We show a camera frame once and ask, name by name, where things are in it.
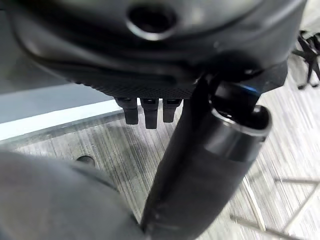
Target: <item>gray carpet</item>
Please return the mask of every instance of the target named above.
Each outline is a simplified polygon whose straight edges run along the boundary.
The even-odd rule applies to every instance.
[[[266,225],[280,230],[299,207],[310,187],[275,184],[273,177],[320,179],[320,89],[298,91],[296,81],[306,77],[304,63],[289,59],[284,87],[266,93],[260,104],[273,114],[274,127],[248,178],[262,209]],[[153,176],[178,122],[164,124],[159,110],[158,129],[146,130],[143,114],[139,125],[125,124],[122,114],[51,130],[28,139],[2,144],[0,148],[35,156],[73,161],[82,155],[97,160],[97,167],[110,175],[136,217],[141,218]],[[248,201],[239,188],[218,219],[199,239],[269,240],[272,237],[233,223],[234,214],[254,220]],[[295,236],[320,239],[320,199],[294,226]]]

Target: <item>striped carpet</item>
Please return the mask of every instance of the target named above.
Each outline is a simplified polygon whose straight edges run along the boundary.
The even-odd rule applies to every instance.
[[[248,179],[266,225],[276,230],[285,225],[312,189],[276,185],[273,177],[320,179],[320,104],[317,104],[320,103],[320,89],[308,87],[298,91],[295,81],[304,80],[305,77],[304,63],[298,57],[291,56],[285,86],[266,93],[260,99],[260,104],[272,112],[274,127]],[[176,113],[174,123],[164,124],[160,109],[156,130],[145,129],[143,114],[139,114],[140,124],[134,126],[126,125],[122,114],[96,118],[28,139],[4,143],[0,148],[66,161],[73,161],[82,155],[94,157],[97,167],[111,176],[140,219],[157,165],[180,114],[181,108]],[[230,214],[254,220],[242,187],[199,239],[273,239],[233,223]],[[292,234],[302,239],[320,239],[319,197],[294,226]]]

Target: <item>black cylinder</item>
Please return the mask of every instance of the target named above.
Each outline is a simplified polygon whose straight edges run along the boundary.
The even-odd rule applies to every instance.
[[[216,109],[192,124],[188,106],[159,164],[141,226],[152,240],[194,240],[220,214],[256,159],[272,119],[256,106],[238,122]]]

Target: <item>black plastic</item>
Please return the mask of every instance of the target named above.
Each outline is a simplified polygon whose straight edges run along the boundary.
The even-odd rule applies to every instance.
[[[308,64],[308,73],[306,81],[304,84],[298,86],[299,90],[303,90],[307,85],[311,85],[313,88],[320,86],[319,81],[317,83],[311,83],[311,75],[314,71],[320,80],[320,69],[318,63],[318,57],[320,56],[320,42],[318,40],[319,34],[316,34],[309,39],[304,39],[302,34],[298,37],[298,42],[302,47],[303,51],[293,50],[292,53],[304,58],[305,62]]]
[[[146,129],[156,129],[158,123],[159,99],[142,98],[141,106],[144,110]]]
[[[163,99],[163,122],[172,123],[175,118],[177,107],[180,106],[181,99]]]
[[[5,5],[0,1],[0,10],[5,10]]]
[[[194,240],[203,233],[238,188],[272,127],[264,107],[256,107],[242,125],[193,101],[184,101],[145,204],[141,226],[152,240]]]
[[[197,34],[157,42],[119,36],[112,32],[119,30],[116,21],[112,27],[103,21],[96,25],[78,12],[79,8],[56,5],[55,1],[5,2],[22,48],[40,65],[69,81],[114,97],[188,99],[205,73],[215,76],[219,72],[229,81],[238,81],[246,73],[264,72],[283,63],[294,46],[306,1],[257,1],[227,24],[207,28],[204,22],[207,30],[198,25]],[[232,1],[230,8],[225,5],[224,14],[238,3]],[[89,5],[96,8],[98,2]],[[200,9],[205,6],[199,3]],[[273,81],[280,86],[284,79],[275,77]]]
[[[165,4],[138,4],[128,11],[128,20],[147,33],[163,33],[177,24],[177,16]]]
[[[137,98],[115,97],[116,103],[123,108],[125,122],[128,125],[136,125],[139,122]]]

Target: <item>screw hole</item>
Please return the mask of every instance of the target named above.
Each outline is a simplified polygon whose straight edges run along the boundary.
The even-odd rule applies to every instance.
[[[148,4],[131,8],[128,12],[128,27],[137,36],[157,41],[168,37],[176,25],[174,11],[164,5]]]

